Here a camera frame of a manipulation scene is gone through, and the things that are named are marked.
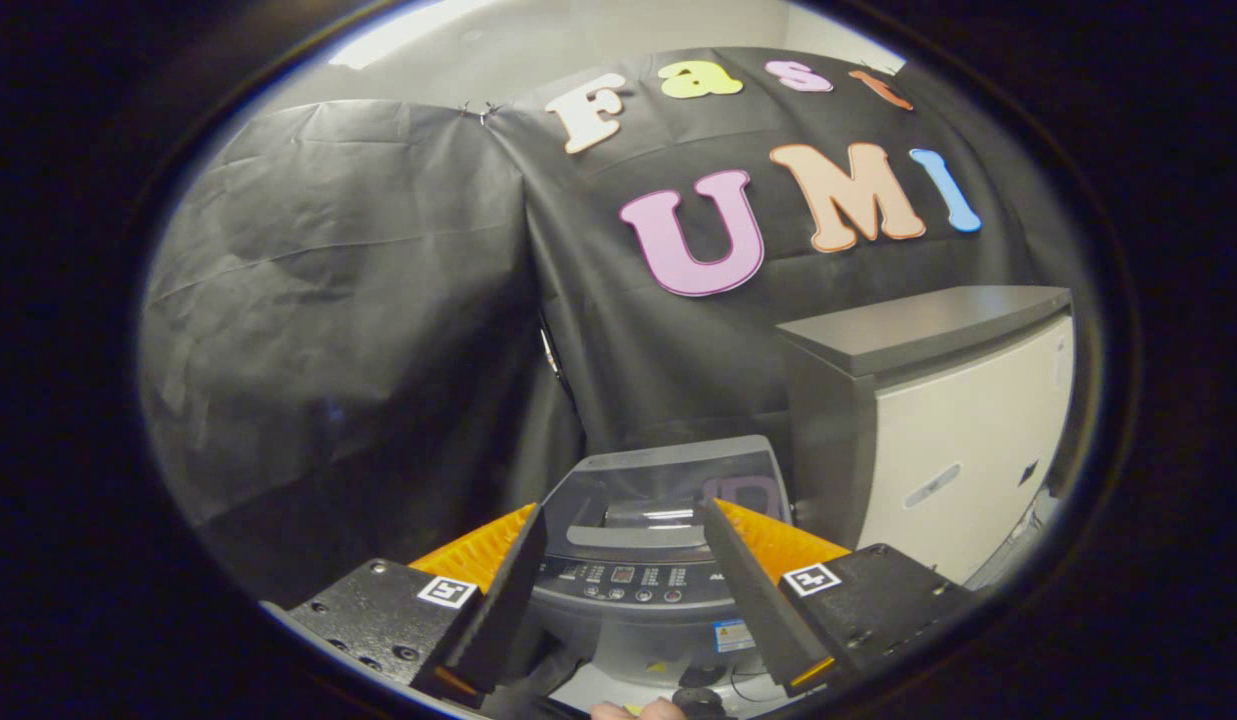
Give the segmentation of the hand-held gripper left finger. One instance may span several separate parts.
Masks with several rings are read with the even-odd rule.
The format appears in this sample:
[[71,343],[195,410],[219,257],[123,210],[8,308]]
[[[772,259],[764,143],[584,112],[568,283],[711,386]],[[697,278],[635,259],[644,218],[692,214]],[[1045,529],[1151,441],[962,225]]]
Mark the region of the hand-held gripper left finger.
[[263,611],[353,675],[423,706],[495,692],[548,543],[539,504],[421,559],[362,562],[292,609]]

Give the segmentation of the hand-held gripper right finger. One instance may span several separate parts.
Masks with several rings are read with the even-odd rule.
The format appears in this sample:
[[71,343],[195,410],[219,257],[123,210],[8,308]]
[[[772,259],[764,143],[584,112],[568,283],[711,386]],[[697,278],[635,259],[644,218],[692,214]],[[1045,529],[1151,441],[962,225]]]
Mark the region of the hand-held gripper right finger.
[[703,532],[766,671],[784,692],[873,678],[943,638],[975,594],[889,544],[847,551],[708,499]]

